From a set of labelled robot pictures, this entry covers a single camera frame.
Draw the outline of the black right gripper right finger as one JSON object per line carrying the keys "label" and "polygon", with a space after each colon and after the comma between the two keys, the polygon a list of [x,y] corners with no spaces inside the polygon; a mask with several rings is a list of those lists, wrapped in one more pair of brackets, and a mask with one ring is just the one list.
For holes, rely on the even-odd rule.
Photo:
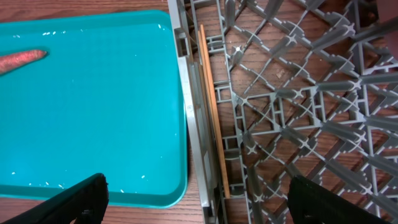
{"label": "black right gripper right finger", "polygon": [[295,224],[389,224],[301,175],[290,181],[287,205]]}

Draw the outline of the light wooden chopstick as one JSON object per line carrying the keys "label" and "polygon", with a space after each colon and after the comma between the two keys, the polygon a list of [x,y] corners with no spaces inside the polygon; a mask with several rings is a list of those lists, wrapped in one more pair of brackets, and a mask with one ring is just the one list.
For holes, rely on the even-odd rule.
{"label": "light wooden chopstick", "polygon": [[216,96],[215,96],[215,88],[213,83],[213,75],[211,71],[210,56],[208,53],[208,45],[206,41],[205,28],[203,24],[200,24],[200,37],[201,37],[201,46],[203,47],[203,58],[205,61],[206,80],[207,80],[206,87],[208,89],[209,92],[208,95],[210,97],[209,101],[210,101],[211,117],[213,120],[213,129],[215,132],[216,147],[218,151],[224,194],[226,198],[231,198],[231,192],[229,189],[229,182],[228,182],[228,172],[226,168],[226,162],[223,150],[223,140],[221,136],[220,121],[216,105]]}

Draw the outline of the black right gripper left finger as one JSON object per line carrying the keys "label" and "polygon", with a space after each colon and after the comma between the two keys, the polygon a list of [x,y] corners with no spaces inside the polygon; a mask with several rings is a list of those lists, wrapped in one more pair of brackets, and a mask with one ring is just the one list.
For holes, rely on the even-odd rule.
{"label": "black right gripper left finger", "polygon": [[5,224],[101,224],[109,203],[106,177],[97,173]]}

